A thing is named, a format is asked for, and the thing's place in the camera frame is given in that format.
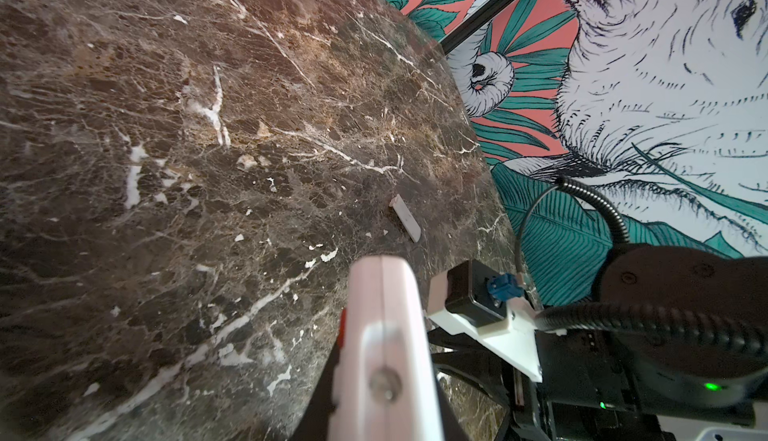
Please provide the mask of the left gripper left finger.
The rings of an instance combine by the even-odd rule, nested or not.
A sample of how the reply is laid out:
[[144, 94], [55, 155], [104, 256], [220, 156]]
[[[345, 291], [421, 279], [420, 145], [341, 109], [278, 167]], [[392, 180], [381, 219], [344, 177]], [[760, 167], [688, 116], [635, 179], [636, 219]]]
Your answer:
[[332, 400], [333, 377], [339, 362], [339, 346], [334, 344], [309, 404], [290, 441], [327, 441], [328, 422], [335, 410]]

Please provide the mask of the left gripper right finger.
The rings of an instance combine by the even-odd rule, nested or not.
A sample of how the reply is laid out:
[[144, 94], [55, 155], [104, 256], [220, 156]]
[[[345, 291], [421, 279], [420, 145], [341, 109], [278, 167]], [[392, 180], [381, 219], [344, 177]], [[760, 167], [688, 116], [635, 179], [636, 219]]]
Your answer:
[[436, 390], [440, 406], [444, 439], [446, 441], [469, 441], [467, 434], [461, 427], [458, 418], [452, 409], [451, 403], [439, 382], [436, 383]]

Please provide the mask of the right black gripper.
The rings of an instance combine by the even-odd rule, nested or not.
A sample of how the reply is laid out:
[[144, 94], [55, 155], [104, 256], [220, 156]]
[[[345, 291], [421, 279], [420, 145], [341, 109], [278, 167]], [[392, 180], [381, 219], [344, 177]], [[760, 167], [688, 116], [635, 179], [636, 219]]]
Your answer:
[[634, 382], [612, 351], [606, 334], [572, 330], [535, 335], [542, 381], [520, 373], [507, 380], [507, 364], [479, 351], [469, 335], [442, 328], [428, 341], [445, 349], [431, 355], [434, 367], [508, 408], [505, 440], [658, 440], [656, 416], [644, 414]]

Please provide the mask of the white remote control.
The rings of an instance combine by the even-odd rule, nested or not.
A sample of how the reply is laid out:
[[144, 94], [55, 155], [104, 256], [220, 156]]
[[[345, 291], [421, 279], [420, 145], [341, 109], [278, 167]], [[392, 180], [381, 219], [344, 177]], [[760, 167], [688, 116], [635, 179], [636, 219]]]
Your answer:
[[351, 266], [341, 341], [329, 439], [443, 439], [417, 281], [404, 259]]

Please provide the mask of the white battery cover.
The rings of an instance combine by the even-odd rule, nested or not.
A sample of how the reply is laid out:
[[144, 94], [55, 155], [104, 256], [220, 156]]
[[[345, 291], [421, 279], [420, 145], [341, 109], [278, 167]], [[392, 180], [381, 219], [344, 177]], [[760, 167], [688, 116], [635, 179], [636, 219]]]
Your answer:
[[390, 208], [394, 211], [397, 218], [400, 220], [403, 228], [409, 235], [410, 239], [414, 243], [418, 243], [422, 237], [422, 229], [416, 221], [415, 217], [407, 207], [404, 199], [401, 195], [397, 194], [389, 203]]

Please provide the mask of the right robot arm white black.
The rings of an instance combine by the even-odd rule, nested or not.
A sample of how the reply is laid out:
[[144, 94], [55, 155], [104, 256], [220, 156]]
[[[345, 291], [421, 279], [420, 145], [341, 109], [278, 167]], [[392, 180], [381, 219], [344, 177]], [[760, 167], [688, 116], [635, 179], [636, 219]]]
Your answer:
[[521, 259], [444, 271], [426, 308], [438, 371], [505, 409], [500, 440], [765, 439], [766, 259], [634, 243], [605, 196], [553, 187], [607, 225], [590, 296], [544, 306]]

